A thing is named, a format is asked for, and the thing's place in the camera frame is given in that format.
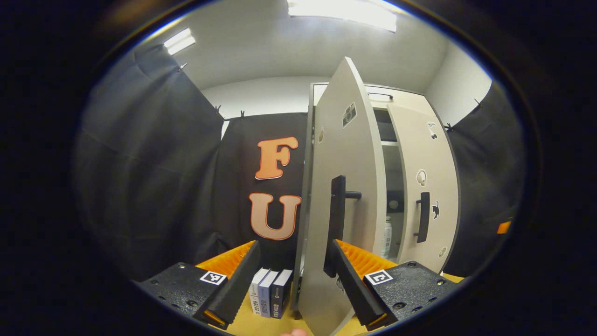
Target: white cabinet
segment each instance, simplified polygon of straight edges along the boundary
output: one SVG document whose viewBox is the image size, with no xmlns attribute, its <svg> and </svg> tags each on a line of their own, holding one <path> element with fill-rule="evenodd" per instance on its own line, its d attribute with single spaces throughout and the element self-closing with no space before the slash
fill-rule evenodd
<svg viewBox="0 0 597 336">
<path fill-rule="evenodd" d="M 389 114 L 396 142 L 381 141 L 374 110 Z M 344 175 L 346 190 L 362 194 L 346 200 L 342 240 L 377 255 L 387 189 L 401 190 L 404 212 L 391 216 L 390 259 L 415 260 L 438 273 L 457 232 L 458 182 L 444 127 L 425 97 L 365 85 L 348 57 L 329 83 L 312 84 L 307 125 L 312 146 L 306 150 L 295 269 L 302 277 L 293 309 L 314 334 L 331 335 L 354 314 L 338 278 L 324 272 L 331 180 Z"/>
</svg>

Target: white book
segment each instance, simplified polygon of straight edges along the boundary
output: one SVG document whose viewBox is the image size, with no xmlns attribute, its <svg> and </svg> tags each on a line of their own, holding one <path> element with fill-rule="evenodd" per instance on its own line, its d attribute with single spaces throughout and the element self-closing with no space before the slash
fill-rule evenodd
<svg viewBox="0 0 597 336">
<path fill-rule="evenodd" d="M 253 313 L 261 315 L 261 309 L 259 309 L 259 283 L 269 273 L 267 268 L 261 268 L 251 282 L 249 287 L 249 298 L 251 299 L 251 307 L 253 307 Z"/>
</svg>

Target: open cabinet door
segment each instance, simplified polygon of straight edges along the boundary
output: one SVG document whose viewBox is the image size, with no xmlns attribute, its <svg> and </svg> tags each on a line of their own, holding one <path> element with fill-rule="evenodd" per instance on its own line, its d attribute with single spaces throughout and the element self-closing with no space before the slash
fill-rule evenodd
<svg viewBox="0 0 597 336">
<path fill-rule="evenodd" d="M 298 310 L 315 335 L 335 334 L 354 315 L 338 277 L 324 272 L 332 179 L 346 177 L 345 242 L 380 254 L 386 213 L 383 151 L 373 108 L 351 59 L 345 57 L 313 116 L 313 160 L 303 277 Z"/>
<path fill-rule="evenodd" d="M 434 114 L 387 106 L 404 177 L 404 225 L 398 264 L 415 260 L 440 272 L 450 255 L 460 206 L 447 134 Z"/>
</svg>

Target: white wall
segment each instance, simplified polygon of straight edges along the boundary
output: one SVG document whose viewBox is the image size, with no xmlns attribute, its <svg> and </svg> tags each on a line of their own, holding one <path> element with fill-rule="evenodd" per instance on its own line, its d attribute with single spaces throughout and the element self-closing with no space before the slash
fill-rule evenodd
<svg viewBox="0 0 597 336">
<path fill-rule="evenodd" d="M 258 114 L 307 112 L 309 84 L 329 82 L 328 77 L 273 77 L 242 81 L 201 90 L 224 118 Z M 228 127 L 224 122 L 222 136 Z"/>
<path fill-rule="evenodd" d="M 491 86 L 491 78 L 467 53 L 453 43 L 425 96 L 442 123 L 455 125 L 481 101 Z"/>
</svg>

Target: black curtain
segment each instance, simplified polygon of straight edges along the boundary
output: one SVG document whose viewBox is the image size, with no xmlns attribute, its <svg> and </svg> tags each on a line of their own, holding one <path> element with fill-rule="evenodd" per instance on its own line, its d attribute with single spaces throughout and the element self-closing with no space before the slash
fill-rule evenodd
<svg viewBox="0 0 597 336">
<path fill-rule="evenodd" d="M 75 148 L 83 222 L 126 276 L 216 255 L 209 217 L 222 117 L 163 45 L 93 88 Z"/>
<path fill-rule="evenodd" d="M 294 269 L 300 205 L 297 208 L 295 230 L 285 240 L 260 237 L 251 228 L 251 193 L 266 193 L 273 197 L 267 210 L 268 226 L 282 225 L 284 195 L 301 197 L 307 113 L 256 115 L 231 119 L 224 134 L 214 178 L 212 197 L 213 230 L 227 249 L 250 240 L 261 244 L 262 267 Z M 296 149 L 290 149 L 290 162 L 282 167 L 283 175 L 275 179 L 256 179 L 260 169 L 262 140 L 295 137 Z"/>
<path fill-rule="evenodd" d="M 526 174 L 523 128 L 494 82 L 481 107 L 448 132 L 460 181 L 458 236 L 445 272 L 470 276 L 498 248 L 521 201 Z"/>
</svg>

